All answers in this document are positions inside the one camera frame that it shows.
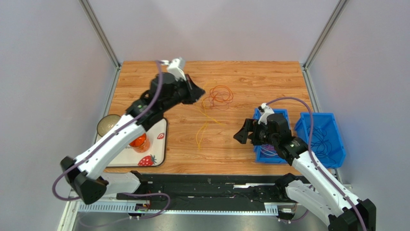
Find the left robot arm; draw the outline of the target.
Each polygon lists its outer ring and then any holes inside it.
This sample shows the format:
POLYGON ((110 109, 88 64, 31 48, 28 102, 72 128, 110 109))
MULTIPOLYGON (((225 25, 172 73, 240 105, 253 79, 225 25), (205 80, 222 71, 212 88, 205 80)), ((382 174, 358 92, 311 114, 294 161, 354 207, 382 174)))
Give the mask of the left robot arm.
POLYGON ((176 78, 161 72, 150 88, 134 101, 114 127, 92 147, 76 158, 65 157, 60 166, 67 183, 85 204, 97 202, 106 194, 133 193, 141 178, 134 173, 104 173, 109 163, 133 140, 164 118, 164 113, 182 104, 194 104, 205 90, 189 75, 176 78))

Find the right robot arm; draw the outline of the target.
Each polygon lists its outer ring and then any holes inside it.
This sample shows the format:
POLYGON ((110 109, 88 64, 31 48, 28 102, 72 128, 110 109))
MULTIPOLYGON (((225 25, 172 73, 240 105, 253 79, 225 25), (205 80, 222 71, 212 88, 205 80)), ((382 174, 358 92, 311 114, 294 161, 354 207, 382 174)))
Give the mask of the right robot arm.
POLYGON ((306 186, 293 174, 275 181, 286 199, 293 200, 317 216, 330 231, 374 231, 376 206, 361 200, 341 184, 319 161, 308 144, 293 136, 283 114, 265 112, 260 119, 247 118, 233 136, 241 144, 248 140, 254 145, 268 144, 277 155, 311 183, 306 186))

